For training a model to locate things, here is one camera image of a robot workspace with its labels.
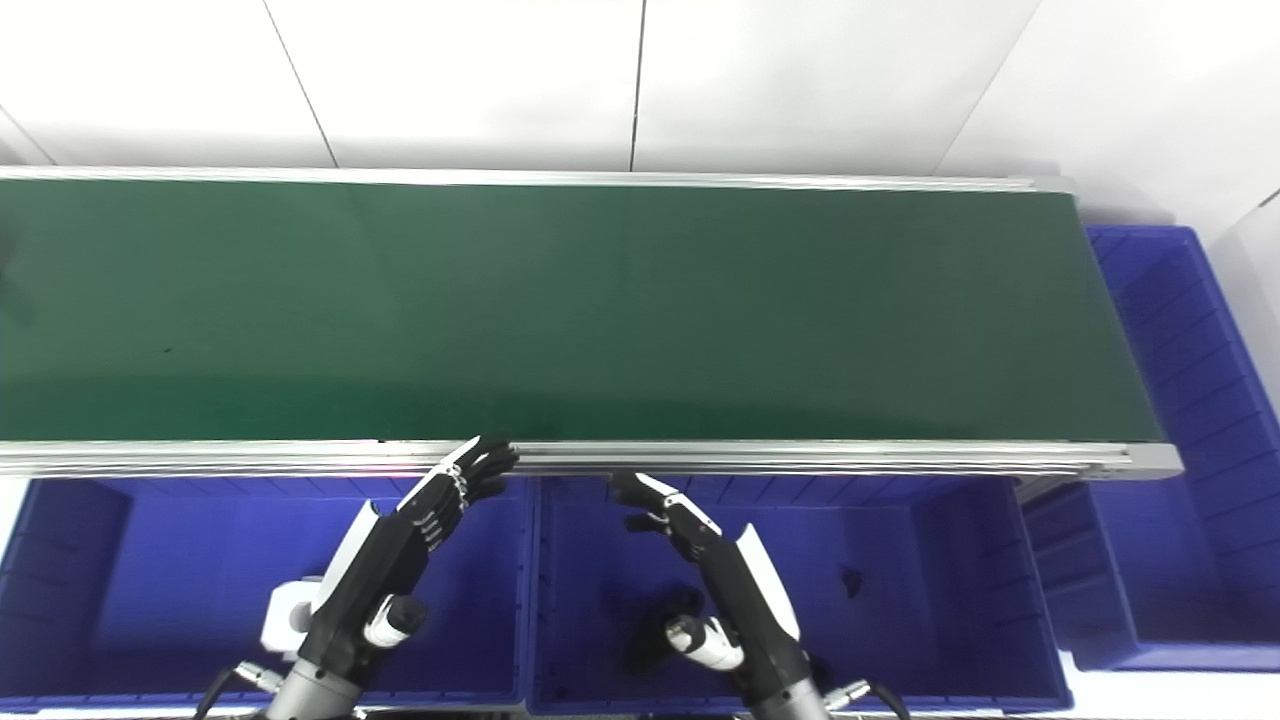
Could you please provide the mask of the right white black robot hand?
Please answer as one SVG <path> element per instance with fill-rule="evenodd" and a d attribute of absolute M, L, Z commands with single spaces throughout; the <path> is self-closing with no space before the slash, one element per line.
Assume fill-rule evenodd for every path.
<path fill-rule="evenodd" d="M 796 700 L 814 688 L 810 660 L 780 574 L 753 524 L 731 539 L 684 492 L 640 471 L 608 479 L 612 498 L 637 509 L 623 524 L 663 536 L 701 578 L 672 585 L 641 615 L 623 667 L 649 673 L 669 656 L 731 675 L 748 707 Z"/>

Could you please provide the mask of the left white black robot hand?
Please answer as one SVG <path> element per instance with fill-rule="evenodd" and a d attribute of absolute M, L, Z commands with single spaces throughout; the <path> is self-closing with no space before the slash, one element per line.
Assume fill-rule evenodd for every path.
<path fill-rule="evenodd" d="M 425 620 L 413 591 L 430 556 L 476 502 L 506 491 L 520 460 L 499 436 L 476 436 L 451 451 L 392 509 L 367 501 L 321 580 L 298 659 L 323 680 L 371 685 L 385 656 Z"/>

